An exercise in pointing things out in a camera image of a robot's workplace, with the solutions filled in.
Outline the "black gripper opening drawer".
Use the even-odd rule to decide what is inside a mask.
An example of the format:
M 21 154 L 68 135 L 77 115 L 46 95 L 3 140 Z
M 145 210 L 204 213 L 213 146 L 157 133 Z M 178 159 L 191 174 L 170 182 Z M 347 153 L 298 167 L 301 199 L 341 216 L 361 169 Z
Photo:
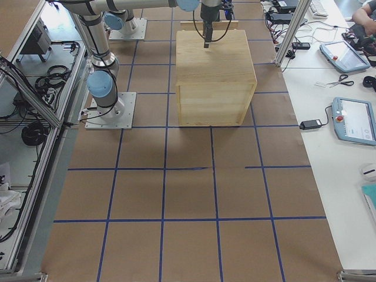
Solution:
M 233 3 L 232 0 L 221 0 L 221 10 L 224 11 L 227 20 L 233 19 Z

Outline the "black gripper over cabinet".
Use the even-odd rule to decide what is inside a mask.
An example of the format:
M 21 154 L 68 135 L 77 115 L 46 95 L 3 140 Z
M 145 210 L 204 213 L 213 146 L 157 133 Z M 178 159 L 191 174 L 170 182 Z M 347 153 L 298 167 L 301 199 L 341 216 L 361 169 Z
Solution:
M 220 5 L 217 6 L 207 6 L 205 4 L 201 5 L 200 17 L 203 21 L 203 37 L 204 37 L 204 48 L 208 48 L 210 42 L 212 41 L 213 35 L 213 22 L 217 22 L 220 19 L 219 15 Z

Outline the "silver robot arm over cabinet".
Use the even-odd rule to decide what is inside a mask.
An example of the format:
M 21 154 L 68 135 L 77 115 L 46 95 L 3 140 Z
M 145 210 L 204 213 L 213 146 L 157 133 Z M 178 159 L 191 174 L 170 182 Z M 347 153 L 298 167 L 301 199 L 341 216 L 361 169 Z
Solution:
M 92 50 L 92 62 L 99 68 L 107 68 L 115 61 L 109 49 L 108 40 L 102 22 L 103 13 L 120 13 L 125 10 L 143 8 L 179 7 L 186 12 L 193 12 L 200 7 L 200 17 L 203 21 L 204 47 L 208 48 L 215 40 L 213 37 L 213 22 L 219 21 L 220 11 L 224 11 L 226 19 L 231 21 L 233 5 L 231 1 L 62 1 L 62 5 L 75 14 L 83 26 L 87 46 Z

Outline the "silver robot arm opening drawer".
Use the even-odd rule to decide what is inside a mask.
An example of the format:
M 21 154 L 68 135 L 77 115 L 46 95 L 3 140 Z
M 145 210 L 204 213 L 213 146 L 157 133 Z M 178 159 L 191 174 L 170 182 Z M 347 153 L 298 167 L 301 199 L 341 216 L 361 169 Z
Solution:
M 117 12 L 109 11 L 104 13 L 104 22 L 112 30 L 122 34 L 130 35 L 137 30 L 132 9 L 125 9 Z

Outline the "person forearm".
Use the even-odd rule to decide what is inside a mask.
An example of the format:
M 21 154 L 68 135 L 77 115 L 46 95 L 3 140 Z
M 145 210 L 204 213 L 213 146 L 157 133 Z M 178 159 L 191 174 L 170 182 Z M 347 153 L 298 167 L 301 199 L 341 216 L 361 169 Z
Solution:
M 365 28 L 375 28 L 375 21 L 372 19 L 371 14 L 375 11 L 375 2 L 371 1 L 361 8 L 357 9 L 353 15 L 352 20 Z

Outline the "metal base plate under drawer arm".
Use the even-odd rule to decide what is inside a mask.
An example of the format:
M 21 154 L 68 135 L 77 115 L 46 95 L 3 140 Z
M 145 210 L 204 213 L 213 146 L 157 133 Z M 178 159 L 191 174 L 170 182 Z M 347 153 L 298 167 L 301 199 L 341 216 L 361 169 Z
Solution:
M 110 26 L 110 41 L 136 41 L 144 40 L 146 35 L 147 19 L 133 18 L 131 21 L 123 22 L 120 20 L 117 24 Z

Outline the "metal base plate under cabinet arm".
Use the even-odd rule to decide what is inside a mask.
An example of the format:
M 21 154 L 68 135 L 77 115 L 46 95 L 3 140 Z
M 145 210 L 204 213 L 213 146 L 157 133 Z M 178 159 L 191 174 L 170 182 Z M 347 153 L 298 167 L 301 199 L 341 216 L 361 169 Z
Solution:
M 111 111 L 99 107 L 99 110 L 90 111 L 85 120 L 87 130 L 117 130 L 131 129 L 136 104 L 136 92 L 119 92 L 118 101 Z

